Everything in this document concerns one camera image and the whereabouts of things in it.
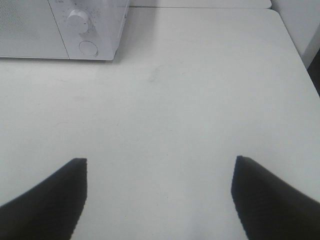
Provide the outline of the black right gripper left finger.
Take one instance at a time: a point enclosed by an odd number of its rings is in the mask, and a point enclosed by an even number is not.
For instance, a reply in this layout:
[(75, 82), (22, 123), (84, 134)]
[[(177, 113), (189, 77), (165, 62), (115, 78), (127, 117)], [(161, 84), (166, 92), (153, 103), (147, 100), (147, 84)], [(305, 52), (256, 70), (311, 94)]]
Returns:
[(0, 207), (2, 240), (69, 240), (87, 199), (87, 159), (74, 158)]

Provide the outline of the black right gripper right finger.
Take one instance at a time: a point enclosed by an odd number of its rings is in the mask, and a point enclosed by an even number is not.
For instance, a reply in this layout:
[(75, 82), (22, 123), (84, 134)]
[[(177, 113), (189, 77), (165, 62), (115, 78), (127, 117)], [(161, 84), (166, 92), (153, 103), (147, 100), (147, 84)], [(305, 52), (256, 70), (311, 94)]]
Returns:
[(320, 203), (249, 157), (236, 158), (231, 196), (249, 240), (320, 238)]

